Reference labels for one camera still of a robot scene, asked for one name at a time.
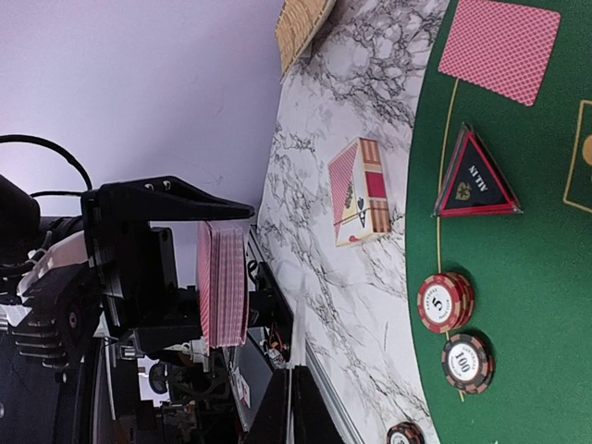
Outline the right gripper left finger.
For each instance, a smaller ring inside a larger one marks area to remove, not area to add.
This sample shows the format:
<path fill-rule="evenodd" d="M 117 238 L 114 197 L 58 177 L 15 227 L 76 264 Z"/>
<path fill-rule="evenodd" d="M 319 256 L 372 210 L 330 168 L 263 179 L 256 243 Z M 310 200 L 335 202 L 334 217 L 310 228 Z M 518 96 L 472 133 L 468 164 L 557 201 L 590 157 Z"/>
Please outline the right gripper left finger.
<path fill-rule="evenodd" d="M 265 391 L 246 444 L 283 444 L 288 435 L 290 407 L 290 371 L 276 370 Z"/>

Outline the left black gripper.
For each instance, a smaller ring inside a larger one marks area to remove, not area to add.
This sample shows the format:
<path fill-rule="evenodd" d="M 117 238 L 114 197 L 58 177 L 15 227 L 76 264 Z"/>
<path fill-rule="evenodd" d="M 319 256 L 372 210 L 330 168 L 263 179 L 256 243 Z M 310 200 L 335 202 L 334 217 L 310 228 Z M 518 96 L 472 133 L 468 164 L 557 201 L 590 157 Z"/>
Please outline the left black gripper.
<path fill-rule="evenodd" d="M 201 339 L 197 289 L 179 285 L 172 229 L 147 222 L 242 220 L 254 216 L 254 208 L 163 176 L 86 191 L 81 211 L 89 265 L 99 283 L 101 335 L 133 338 L 146 355 Z"/>

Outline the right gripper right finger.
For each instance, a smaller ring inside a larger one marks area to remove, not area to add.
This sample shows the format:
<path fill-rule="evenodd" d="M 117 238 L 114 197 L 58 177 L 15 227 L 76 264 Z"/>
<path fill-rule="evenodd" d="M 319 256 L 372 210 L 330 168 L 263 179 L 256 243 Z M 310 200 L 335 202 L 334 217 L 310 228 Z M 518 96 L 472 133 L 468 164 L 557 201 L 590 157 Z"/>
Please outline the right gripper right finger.
<path fill-rule="evenodd" d="M 306 366 L 296 366 L 292 370 L 291 406 L 296 444 L 344 443 Z"/>

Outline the red playing card deck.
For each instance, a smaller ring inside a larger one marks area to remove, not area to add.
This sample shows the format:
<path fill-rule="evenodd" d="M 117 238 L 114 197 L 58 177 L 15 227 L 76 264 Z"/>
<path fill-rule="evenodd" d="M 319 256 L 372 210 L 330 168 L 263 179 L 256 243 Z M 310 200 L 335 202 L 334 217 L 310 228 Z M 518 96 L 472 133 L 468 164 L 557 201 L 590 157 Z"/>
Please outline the red playing card deck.
<path fill-rule="evenodd" d="M 244 344 L 249 296 L 241 226 L 228 221 L 198 224 L 197 282 L 207 346 L 217 349 Z"/>

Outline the black poker chip stack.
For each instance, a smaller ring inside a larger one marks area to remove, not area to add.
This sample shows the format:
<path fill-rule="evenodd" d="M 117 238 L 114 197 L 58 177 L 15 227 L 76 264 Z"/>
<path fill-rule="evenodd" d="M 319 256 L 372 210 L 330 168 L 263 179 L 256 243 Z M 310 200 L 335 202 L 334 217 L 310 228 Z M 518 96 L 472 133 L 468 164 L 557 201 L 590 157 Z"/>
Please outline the black poker chip stack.
<path fill-rule="evenodd" d="M 401 422 L 392 426 L 387 433 L 387 444 L 424 444 L 423 432 L 413 422 Z"/>

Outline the black chips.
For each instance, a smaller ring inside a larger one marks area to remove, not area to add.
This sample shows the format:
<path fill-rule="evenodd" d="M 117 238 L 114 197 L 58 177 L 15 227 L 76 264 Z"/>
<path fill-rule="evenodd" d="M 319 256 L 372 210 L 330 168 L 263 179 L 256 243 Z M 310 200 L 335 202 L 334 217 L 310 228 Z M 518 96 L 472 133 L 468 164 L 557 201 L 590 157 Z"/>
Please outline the black chips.
<path fill-rule="evenodd" d="M 447 381 L 464 394 L 484 393 L 495 374 L 492 351 L 482 338 L 473 334 L 451 336 L 444 345 L 440 361 Z"/>

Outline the red chips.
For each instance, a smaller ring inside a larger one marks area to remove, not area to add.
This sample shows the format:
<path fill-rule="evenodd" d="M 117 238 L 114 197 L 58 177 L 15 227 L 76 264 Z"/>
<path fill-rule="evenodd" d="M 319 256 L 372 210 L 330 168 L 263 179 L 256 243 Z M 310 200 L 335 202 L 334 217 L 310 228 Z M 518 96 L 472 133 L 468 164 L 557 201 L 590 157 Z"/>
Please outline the red chips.
<path fill-rule="evenodd" d="M 475 291 L 471 282 L 456 272 L 427 277 L 417 294 L 417 310 L 424 326 L 444 334 L 464 327 L 475 310 Z"/>

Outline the triangular all-in dealer button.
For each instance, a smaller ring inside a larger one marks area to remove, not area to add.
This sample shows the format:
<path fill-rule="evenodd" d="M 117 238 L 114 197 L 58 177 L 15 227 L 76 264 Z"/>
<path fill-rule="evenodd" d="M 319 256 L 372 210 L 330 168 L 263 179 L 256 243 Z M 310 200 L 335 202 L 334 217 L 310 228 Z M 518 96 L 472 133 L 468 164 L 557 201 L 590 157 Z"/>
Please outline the triangular all-in dealer button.
<path fill-rule="evenodd" d="M 461 125 L 434 215 L 444 218 L 519 215 L 508 180 L 474 128 Z"/>

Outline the card dealt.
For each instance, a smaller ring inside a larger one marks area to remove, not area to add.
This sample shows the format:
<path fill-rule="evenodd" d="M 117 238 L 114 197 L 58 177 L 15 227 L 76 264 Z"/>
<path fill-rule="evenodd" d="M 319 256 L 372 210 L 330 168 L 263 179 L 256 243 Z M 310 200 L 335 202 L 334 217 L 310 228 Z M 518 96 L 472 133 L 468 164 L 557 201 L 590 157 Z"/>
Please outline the card dealt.
<path fill-rule="evenodd" d="M 458 3 L 438 71 L 532 106 L 561 14 L 500 1 Z"/>

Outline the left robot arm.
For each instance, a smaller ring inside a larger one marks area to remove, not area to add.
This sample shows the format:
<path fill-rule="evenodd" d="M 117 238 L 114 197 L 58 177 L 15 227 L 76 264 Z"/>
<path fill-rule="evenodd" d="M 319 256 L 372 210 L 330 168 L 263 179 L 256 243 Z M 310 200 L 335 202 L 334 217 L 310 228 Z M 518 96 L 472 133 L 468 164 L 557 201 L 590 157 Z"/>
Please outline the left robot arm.
<path fill-rule="evenodd" d="M 172 176 L 78 197 L 44 216 L 1 182 L 2 441 L 233 438 L 222 349 L 246 339 L 253 207 Z"/>

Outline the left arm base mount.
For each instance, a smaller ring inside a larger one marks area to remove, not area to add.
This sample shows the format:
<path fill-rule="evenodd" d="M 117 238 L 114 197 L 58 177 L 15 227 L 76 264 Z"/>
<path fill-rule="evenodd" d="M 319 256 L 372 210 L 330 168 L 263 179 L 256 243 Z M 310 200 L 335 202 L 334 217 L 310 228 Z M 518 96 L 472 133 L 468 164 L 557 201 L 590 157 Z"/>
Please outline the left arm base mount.
<path fill-rule="evenodd" d="M 294 312 L 260 245 L 257 226 L 247 236 L 248 334 L 274 368 L 287 368 L 292 355 Z"/>

